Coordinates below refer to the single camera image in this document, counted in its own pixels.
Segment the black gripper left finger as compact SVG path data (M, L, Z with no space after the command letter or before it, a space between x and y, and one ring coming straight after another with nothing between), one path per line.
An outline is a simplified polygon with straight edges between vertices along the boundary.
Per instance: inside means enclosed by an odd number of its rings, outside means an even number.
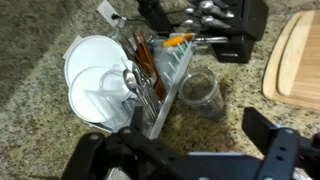
M143 107L142 106L136 106L134 108L130 126L136 129L137 131L143 130Z

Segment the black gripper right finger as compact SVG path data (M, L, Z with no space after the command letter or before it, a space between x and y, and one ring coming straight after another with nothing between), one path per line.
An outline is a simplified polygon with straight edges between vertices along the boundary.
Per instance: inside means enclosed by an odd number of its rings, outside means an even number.
M253 107L245 107L242 130L258 150L266 155L273 143L278 128Z

